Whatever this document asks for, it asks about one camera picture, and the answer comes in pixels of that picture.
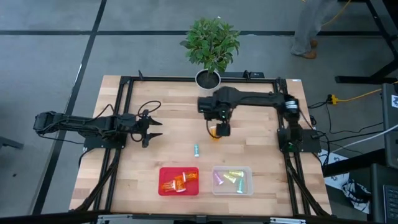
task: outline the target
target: person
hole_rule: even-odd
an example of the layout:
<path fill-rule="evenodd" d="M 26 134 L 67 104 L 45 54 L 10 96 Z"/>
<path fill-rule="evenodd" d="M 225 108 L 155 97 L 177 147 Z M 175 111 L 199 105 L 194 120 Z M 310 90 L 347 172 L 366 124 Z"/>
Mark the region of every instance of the person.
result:
<path fill-rule="evenodd" d="M 293 55 L 307 59 L 315 59 L 318 41 L 315 36 L 321 30 L 323 20 L 328 10 L 337 0 L 306 0 L 305 6 L 298 19 L 298 27 L 294 34 Z"/>

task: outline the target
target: shoe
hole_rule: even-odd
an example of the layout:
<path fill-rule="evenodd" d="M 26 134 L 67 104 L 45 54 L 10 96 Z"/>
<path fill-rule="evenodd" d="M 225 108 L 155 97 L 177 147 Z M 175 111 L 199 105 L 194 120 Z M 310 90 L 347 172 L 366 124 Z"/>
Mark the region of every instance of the shoe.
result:
<path fill-rule="evenodd" d="M 316 48 L 316 47 L 318 47 L 318 41 L 317 40 L 310 40 L 310 45 L 311 45 L 311 48 Z"/>
<path fill-rule="evenodd" d="M 311 50 L 311 51 L 308 52 L 308 53 L 305 53 L 305 54 L 302 54 L 302 55 L 296 55 L 296 56 L 303 57 L 303 58 L 305 58 L 305 59 L 316 59 L 316 57 L 317 57 L 317 52 L 314 51 L 314 50 Z"/>

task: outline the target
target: clear plastic container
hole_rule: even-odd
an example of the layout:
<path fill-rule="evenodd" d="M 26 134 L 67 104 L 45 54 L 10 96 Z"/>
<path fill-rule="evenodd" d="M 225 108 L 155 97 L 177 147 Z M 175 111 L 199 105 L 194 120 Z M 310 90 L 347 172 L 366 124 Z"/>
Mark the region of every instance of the clear plastic container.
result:
<path fill-rule="evenodd" d="M 230 170 L 242 171 L 244 175 L 243 175 L 243 177 L 233 176 L 234 178 L 236 178 L 236 180 L 234 183 L 232 183 L 232 181 L 230 181 L 226 177 L 224 177 L 224 174 L 229 175 Z M 218 177 L 220 177 L 222 184 L 219 184 L 220 180 L 218 180 L 218 178 L 215 177 L 215 173 L 217 173 Z M 252 178 L 252 172 L 251 172 L 250 167 L 247 167 L 247 166 L 214 166 L 213 172 L 211 173 L 211 178 L 213 180 L 213 194 L 214 195 L 247 196 L 247 195 L 253 194 L 253 178 Z M 240 179 L 243 179 L 243 188 L 241 189 L 242 193 L 238 193 Z"/>

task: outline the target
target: gray pants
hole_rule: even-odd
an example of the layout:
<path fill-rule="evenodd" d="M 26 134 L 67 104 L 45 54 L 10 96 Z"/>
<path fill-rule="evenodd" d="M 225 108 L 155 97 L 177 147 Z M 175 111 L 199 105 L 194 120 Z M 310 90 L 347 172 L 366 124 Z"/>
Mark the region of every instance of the gray pants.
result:
<path fill-rule="evenodd" d="M 310 40 L 321 30 L 323 19 L 334 2 L 336 0 L 306 0 L 294 34 L 292 54 L 302 55 L 311 51 Z"/>

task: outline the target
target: red tray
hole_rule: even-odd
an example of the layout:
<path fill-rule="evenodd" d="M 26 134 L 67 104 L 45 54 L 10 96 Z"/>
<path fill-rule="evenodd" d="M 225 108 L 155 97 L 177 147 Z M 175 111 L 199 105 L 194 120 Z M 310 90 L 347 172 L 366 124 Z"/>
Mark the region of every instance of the red tray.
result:
<path fill-rule="evenodd" d="M 197 171 L 198 179 L 185 183 L 186 190 L 184 192 L 177 193 L 175 191 L 164 192 L 162 190 L 162 184 L 164 182 L 174 180 L 174 177 L 182 175 L 182 172 L 186 171 Z M 158 193 L 161 196 L 192 196 L 199 194 L 199 170 L 196 167 L 162 167 L 159 171 L 159 188 Z"/>

